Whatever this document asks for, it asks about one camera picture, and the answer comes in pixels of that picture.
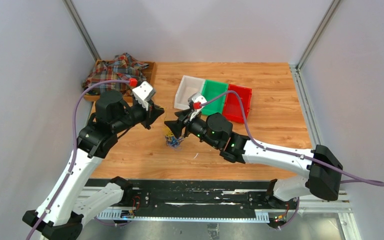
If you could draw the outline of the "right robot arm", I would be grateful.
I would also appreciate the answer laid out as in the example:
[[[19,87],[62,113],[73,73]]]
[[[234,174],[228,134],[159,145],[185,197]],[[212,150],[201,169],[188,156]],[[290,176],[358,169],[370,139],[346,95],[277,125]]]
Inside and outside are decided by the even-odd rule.
[[[336,201],[339,197],[341,174],[335,171],[343,166],[324,145],[315,149],[294,149],[252,140],[247,135],[233,131],[233,124],[220,113],[203,120],[200,115],[190,118],[191,110],[175,113],[176,120],[164,124],[175,137],[198,137],[220,151],[220,156],[231,163],[261,164],[281,168],[296,174],[287,179],[270,181],[266,203],[274,209],[286,201],[307,195],[325,201]]]

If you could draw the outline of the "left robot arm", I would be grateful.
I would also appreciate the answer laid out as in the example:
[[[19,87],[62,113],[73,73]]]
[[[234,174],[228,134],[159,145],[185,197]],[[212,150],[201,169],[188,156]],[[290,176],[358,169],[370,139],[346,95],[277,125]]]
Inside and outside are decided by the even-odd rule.
[[[47,240],[75,240],[85,225],[106,208],[134,203],[133,185],[122,177],[78,202],[91,174],[102,163],[119,137],[136,125],[150,129],[164,110],[154,104],[153,89],[136,87],[133,102],[128,104],[121,92],[102,93],[95,103],[87,125],[75,133],[74,148],[64,172],[54,188],[35,210],[25,212],[22,220]]]

